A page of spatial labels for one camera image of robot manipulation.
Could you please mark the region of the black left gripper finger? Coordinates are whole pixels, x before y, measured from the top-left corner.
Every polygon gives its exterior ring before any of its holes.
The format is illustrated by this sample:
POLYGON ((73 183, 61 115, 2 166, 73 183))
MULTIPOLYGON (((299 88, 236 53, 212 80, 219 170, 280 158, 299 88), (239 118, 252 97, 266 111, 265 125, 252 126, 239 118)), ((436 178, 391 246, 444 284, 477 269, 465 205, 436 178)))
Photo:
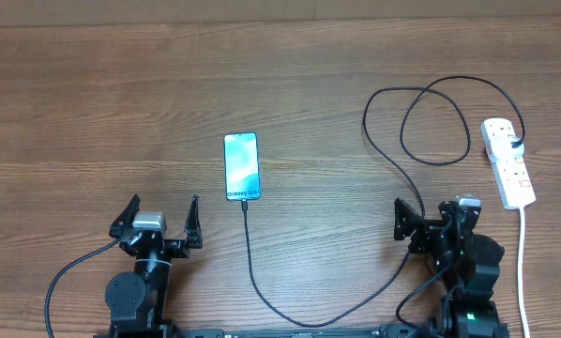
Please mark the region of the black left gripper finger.
POLYGON ((199 220, 199 197, 194 195, 191 199, 190 210, 187 215, 184 231, 186 233, 186 246, 188 248, 202 248, 203 235, 199 220))
POLYGON ((141 199, 138 194, 134 194, 126 208, 110 225, 109 236, 120 238, 127 228, 132 227, 132 222, 140 210, 141 199))

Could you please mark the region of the blue Galaxy smartphone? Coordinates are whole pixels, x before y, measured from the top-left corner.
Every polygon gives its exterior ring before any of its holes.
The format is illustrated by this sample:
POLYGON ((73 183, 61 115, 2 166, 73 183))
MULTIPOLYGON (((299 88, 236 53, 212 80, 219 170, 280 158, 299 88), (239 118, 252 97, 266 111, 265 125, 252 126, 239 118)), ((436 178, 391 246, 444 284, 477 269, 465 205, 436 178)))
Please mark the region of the blue Galaxy smartphone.
POLYGON ((258 139, 255 132, 227 134, 223 138, 226 199, 261 197, 258 139))

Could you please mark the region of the white power strip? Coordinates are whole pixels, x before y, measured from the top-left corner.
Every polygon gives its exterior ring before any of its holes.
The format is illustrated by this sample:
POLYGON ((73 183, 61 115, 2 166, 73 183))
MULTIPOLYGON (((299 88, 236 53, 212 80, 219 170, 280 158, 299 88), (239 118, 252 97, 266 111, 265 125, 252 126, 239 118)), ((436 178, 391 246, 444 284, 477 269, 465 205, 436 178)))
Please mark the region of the white power strip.
MULTIPOLYGON (((504 118, 490 118, 480 126, 485 150, 493 137, 517 137, 512 123, 504 118)), ((495 182, 505 209, 524 208, 536 201, 523 156, 513 160, 491 162, 495 182)))

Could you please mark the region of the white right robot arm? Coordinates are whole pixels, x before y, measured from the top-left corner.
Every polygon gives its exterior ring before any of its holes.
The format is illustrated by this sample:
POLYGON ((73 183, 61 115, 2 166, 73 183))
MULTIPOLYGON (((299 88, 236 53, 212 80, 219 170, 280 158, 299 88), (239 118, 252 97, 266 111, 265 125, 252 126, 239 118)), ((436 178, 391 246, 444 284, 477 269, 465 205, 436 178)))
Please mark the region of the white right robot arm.
POLYGON ((410 238, 408 252, 425 254, 432 260, 432 277, 396 309, 401 324, 419 337, 508 337, 508 325, 500 321, 492 301, 505 248, 474 232, 481 202, 468 196, 444 201, 439 205, 439 220, 424 218, 401 198, 395 200, 394 207, 394 238, 410 238), (403 318, 401 309, 406 302, 437 281, 446 289, 438 316, 425 326, 403 318))

